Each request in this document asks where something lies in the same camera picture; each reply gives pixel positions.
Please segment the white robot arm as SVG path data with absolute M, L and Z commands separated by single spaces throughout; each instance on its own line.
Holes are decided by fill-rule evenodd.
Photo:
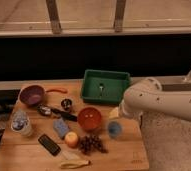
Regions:
M 191 121 L 191 91 L 164 91 L 154 77 L 147 77 L 127 88 L 119 113 L 138 120 L 144 111 L 154 111 Z

